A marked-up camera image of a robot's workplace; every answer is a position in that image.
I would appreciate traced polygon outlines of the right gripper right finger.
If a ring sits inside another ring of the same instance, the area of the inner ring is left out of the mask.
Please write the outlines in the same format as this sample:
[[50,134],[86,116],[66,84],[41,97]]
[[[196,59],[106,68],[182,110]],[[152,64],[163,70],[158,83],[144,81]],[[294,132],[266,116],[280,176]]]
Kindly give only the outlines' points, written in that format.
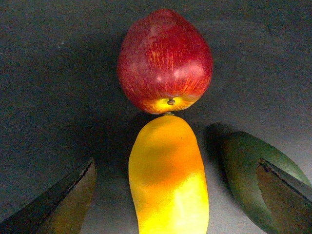
[[279,234],[312,232],[312,188],[269,161],[260,158],[256,169],[264,202]]

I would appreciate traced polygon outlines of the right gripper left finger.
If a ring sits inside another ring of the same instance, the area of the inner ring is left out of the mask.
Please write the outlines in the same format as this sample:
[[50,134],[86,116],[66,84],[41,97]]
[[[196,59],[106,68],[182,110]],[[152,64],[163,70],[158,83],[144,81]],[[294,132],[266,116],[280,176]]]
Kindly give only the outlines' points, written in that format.
[[93,158],[0,223],[2,234],[78,234],[97,179]]

